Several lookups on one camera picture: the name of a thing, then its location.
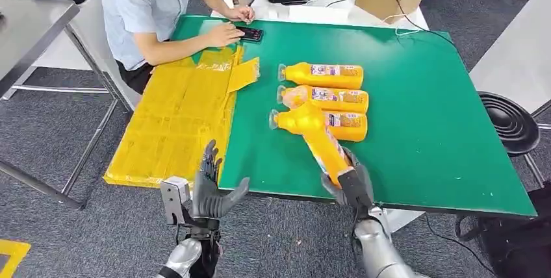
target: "metal table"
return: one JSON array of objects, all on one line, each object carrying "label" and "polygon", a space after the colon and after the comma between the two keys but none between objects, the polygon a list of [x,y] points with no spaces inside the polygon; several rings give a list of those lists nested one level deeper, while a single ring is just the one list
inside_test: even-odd
[{"label": "metal table", "polygon": [[89,141],[84,153],[73,169],[61,192],[29,175],[25,171],[0,160],[0,172],[25,183],[73,209],[83,208],[83,204],[69,197],[84,163],[90,156],[105,125],[111,117],[118,101],[127,110],[130,106],[123,100],[117,89],[99,69],[94,58],[83,45],[71,26],[71,20],[79,13],[79,7],[73,1],[61,0],[0,0],[0,95],[3,95],[31,67],[32,63],[45,51],[48,45],[62,32],[66,32],[84,59],[96,73],[104,88],[63,88],[20,85],[21,90],[41,90],[69,93],[109,93],[113,100],[109,105],[96,132]]}]

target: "chair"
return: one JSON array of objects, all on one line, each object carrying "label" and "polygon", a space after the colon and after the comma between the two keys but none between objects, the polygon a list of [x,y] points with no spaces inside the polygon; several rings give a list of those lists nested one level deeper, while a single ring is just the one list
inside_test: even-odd
[{"label": "chair", "polygon": [[551,125],[538,125],[532,115],[514,101],[490,92],[478,92],[498,136],[510,157],[523,156],[541,188],[545,181],[530,151],[537,147],[540,129],[550,130]]}]

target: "orange juice bottle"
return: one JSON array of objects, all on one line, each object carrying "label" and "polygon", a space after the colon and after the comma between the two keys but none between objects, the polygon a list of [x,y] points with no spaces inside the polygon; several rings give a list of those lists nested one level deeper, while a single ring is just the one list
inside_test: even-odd
[{"label": "orange juice bottle", "polygon": [[341,111],[323,111],[326,125],[337,140],[361,142],[367,135],[365,114]]},{"label": "orange juice bottle", "polygon": [[280,85],[277,88],[277,102],[293,109],[304,102],[310,101],[322,110],[338,110],[348,112],[367,112],[369,95],[361,90],[345,90],[343,88],[317,88],[299,85],[295,88],[286,88]]},{"label": "orange juice bottle", "polygon": [[322,65],[299,62],[293,66],[279,65],[280,81],[326,88],[358,90],[363,81],[363,68],[355,65]]},{"label": "orange juice bottle", "polygon": [[304,103],[288,112],[272,110],[270,127],[279,127],[302,135],[322,171],[328,174],[337,186],[340,186],[337,177],[352,169],[344,150],[327,129],[324,114],[318,107]]}]

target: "green table surface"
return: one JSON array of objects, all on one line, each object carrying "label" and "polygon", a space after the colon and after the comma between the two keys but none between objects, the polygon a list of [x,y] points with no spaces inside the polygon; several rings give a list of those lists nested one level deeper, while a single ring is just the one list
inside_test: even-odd
[{"label": "green table surface", "polygon": [[[219,22],[182,16],[172,38],[202,34]],[[243,42],[244,60],[260,57],[261,77],[237,94],[220,188],[233,189],[250,177],[252,192],[330,199],[302,137],[268,127],[270,110],[287,110],[276,103],[277,65],[358,64],[370,96],[368,133],[362,142],[342,145],[368,168],[376,203],[536,215],[457,51],[442,38],[279,21],[250,27],[264,36],[260,43]]]}]

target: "robotic hand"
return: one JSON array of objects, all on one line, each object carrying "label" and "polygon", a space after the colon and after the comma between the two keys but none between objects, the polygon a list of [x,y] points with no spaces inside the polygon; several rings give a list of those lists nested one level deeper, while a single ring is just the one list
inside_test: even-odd
[{"label": "robotic hand", "polygon": [[230,194],[223,196],[218,189],[221,158],[212,140],[205,148],[201,167],[195,176],[190,215],[183,204],[190,199],[188,182],[170,177],[161,182],[160,189],[167,222],[186,228],[185,240],[172,251],[157,278],[214,277],[220,256],[220,218],[241,201],[249,191],[249,178],[241,180]]},{"label": "robotic hand", "polygon": [[322,173],[322,184],[339,204],[351,205],[357,210],[354,234],[361,243],[368,278],[415,278],[392,245],[384,212],[372,202],[373,187],[367,169],[350,150],[344,148],[344,152],[354,170],[339,176],[342,189],[325,173]]}]

